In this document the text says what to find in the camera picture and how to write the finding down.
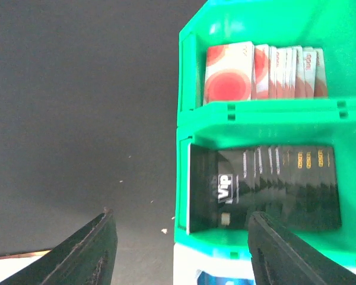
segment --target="green plastic tray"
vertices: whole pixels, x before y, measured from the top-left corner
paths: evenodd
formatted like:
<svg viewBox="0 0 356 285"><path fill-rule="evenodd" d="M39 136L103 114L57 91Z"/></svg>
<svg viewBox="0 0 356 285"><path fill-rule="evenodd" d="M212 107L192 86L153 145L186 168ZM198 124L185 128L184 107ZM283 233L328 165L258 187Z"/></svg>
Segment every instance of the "green plastic tray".
<svg viewBox="0 0 356 285"><path fill-rule="evenodd" d="M356 110L213 113L177 129L175 241L216 257L249 259L245 230L213 229L186 234L188 146L220 149L256 144L327 144L335 149L342 227L296 232L335 262L356 267Z"/></svg>
<svg viewBox="0 0 356 285"><path fill-rule="evenodd" d="M217 0L208 1L179 34L179 99L177 126L200 117L205 78L206 51L209 46L252 41L281 46L321 47L329 97L345 99L356 107L356 0ZM235 102L237 109L249 107L264 112L264 102ZM305 112L334 110L335 102L315 99L303 103L279 100L282 110L304 107ZM221 112L226 103L206 110Z"/></svg>

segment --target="dark gray floor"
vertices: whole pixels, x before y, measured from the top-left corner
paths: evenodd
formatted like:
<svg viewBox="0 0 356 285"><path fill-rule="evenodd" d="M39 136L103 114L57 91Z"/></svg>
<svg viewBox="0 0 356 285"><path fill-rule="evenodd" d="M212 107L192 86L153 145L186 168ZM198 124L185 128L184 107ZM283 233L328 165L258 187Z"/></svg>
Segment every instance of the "dark gray floor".
<svg viewBox="0 0 356 285"><path fill-rule="evenodd" d="M107 206L113 284L171 284L178 33L203 2L0 1L0 254Z"/></svg>

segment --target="vip logo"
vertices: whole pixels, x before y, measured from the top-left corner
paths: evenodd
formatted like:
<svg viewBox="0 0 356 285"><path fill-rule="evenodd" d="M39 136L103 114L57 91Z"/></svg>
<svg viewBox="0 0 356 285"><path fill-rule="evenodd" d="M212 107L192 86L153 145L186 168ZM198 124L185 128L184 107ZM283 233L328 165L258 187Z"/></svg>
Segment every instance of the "vip logo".
<svg viewBox="0 0 356 285"><path fill-rule="evenodd" d="M218 202L226 202L232 199L232 188L233 188L233 176L232 174L219 175L218 184Z"/></svg>

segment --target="stack of red and white boxes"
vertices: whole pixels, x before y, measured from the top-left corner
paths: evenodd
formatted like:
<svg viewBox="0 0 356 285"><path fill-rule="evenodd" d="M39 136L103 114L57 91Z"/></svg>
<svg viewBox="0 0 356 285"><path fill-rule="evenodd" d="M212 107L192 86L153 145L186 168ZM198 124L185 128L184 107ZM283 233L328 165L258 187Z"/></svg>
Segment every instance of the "stack of red and white boxes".
<svg viewBox="0 0 356 285"><path fill-rule="evenodd" d="M328 97L321 48L243 42L207 50L204 104L314 97Z"/></svg>

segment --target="green storage container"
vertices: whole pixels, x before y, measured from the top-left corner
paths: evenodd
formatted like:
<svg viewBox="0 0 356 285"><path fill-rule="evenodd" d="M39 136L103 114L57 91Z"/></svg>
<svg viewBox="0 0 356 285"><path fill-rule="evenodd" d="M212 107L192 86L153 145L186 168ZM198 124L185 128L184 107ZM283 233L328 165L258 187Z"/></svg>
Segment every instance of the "green storage container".
<svg viewBox="0 0 356 285"><path fill-rule="evenodd" d="M335 149L342 227L330 232L296 232L335 262L356 267L356 110L311 112L225 112L177 129L175 241L216 257L249 259L245 230L212 229L186 234L190 143L213 149L256 144L327 144Z"/></svg>
<svg viewBox="0 0 356 285"><path fill-rule="evenodd" d="M178 126L226 110L227 103L202 107L206 50L244 41L324 50L330 99L279 100L270 103L276 104L275 110L335 110L337 99L345 99L348 109L356 108L356 0L212 0L179 34ZM235 106L246 112L269 108L263 102Z"/></svg>

